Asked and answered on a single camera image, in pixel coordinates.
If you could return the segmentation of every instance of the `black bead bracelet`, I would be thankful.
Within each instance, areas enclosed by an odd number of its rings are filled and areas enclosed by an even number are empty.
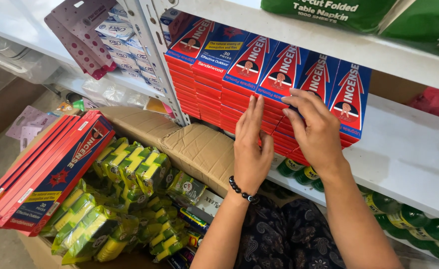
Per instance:
[[[238,186],[236,185],[236,182],[234,182],[234,176],[230,176],[230,177],[229,177],[229,185],[231,185],[231,187],[233,188],[233,190],[234,190],[236,193],[241,193],[241,189],[240,189],[240,187],[238,187]],[[242,196],[244,199],[247,199],[247,200],[250,201],[250,202],[255,201],[255,200],[258,199],[257,197],[254,197],[254,196],[249,195],[249,194],[247,194],[247,193],[241,193],[241,196]]]

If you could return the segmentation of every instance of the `dark patterned fabric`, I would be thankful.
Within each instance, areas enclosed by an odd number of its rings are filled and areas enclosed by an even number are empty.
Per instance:
[[[328,223],[318,207],[297,199],[279,208],[257,195],[241,230],[235,268],[345,269]]]

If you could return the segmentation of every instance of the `hanging package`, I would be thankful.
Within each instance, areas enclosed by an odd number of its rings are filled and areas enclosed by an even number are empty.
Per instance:
[[[396,0],[261,0],[261,8],[296,19],[373,33]]]
[[[393,11],[381,36],[439,55],[439,0],[408,0]]]

